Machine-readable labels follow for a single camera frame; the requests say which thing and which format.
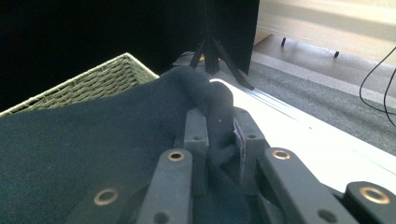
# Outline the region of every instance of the cable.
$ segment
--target cable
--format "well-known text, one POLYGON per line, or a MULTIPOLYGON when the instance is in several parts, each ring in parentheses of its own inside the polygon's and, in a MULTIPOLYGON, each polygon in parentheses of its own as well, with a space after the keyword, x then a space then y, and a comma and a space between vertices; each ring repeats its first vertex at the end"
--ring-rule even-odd
POLYGON ((387 57, 385 57, 379 64, 377 64, 377 65, 373 68, 373 70, 370 71, 370 73, 367 75, 367 77, 366 77, 366 78, 363 80, 363 82, 361 83, 361 87, 360 87, 360 89, 359 89, 359 97, 361 98, 361 101, 362 101, 362 102, 364 102, 366 105, 370 106, 372 109, 378 110, 378 111, 383 112, 383 113, 389 113, 389 114, 391 114, 391 115, 396 115, 396 114, 387 112, 387 111, 388 111, 387 109, 386 109, 386 110, 382 110, 382 109, 376 108, 375 106, 369 105, 367 102, 365 102, 365 101, 363 100, 363 97, 361 97, 361 89, 363 88, 364 82, 367 80, 367 78, 368 78, 368 77, 374 72, 374 70, 375 70, 382 62, 384 62, 384 61, 390 56, 390 54, 392 54, 393 51, 395 51, 395 50, 396 50, 396 47, 387 55, 387 57))
POLYGON ((385 91, 385 95, 384 95, 384 108, 385 108, 385 113, 387 114, 388 120, 390 121, 390 123, 393 124, 393 126, 396 127, 395 123, 393 123, 392 119, 391 119, 390 116, 389 116, 389 114, 391 114, 391 113, 389 113, 388 110, 387 110, 387 94, 388 94, 388 90, 389 90, 389 87, 390 87, 390 83, 392 82, 393 77, 395 76, 395 73, 396 73, 396 68, 395 68, 395 70, 393 71, 392 77, 390 78, 390 82, 389 82, 389 84, 388 84, 388 86, 387 86, 387 90, 385 91))

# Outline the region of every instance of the white desk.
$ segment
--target white desk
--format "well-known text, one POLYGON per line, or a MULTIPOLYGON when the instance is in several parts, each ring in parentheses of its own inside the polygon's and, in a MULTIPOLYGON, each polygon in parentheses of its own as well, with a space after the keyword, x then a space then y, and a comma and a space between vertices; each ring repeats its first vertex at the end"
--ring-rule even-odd
POLYGON ((255 119, 271 147, 296 153, 323 184, 345 192, 353 181, 368 181, 396 194, 396 157, 259 91, 249 91, 228 75, 233 104, 255 119))

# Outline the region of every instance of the wicker basket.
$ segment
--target wicker basket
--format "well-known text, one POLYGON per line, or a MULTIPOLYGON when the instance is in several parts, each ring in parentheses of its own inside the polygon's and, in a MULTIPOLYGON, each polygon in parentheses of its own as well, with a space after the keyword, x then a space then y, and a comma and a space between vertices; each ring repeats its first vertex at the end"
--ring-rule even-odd
POLYGON ((94 67, 60 85, 0 113, 0 117, 36 109, 55 108, 115 95, 158 78, 129 53, 94 67))

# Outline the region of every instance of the dark background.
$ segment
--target dark background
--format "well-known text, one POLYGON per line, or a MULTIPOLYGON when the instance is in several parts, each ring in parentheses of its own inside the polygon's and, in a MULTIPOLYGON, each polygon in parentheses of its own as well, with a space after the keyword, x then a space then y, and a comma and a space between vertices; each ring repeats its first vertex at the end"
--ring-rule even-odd
MULTIPOLYGON (((258 0, 216 0, 218 37, 247 72, 258 0)), ((157 74, 200 39, 195 0, 0 1, 0 111, 124 52, 157 74)))

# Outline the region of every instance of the black cloth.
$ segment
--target black cloth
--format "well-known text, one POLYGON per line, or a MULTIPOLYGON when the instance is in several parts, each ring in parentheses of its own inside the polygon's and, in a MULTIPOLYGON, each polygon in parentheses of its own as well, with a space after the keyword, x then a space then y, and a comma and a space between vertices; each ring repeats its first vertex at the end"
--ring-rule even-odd
POLYGON ((195 107, 207 119, 210 175, 207 195, 193 200, 193 223, 257 219, 236 184, 233 95, 179 67, 116 96, 1 118, 0 223, 64 223, 104 180, 144 186, 195 107))

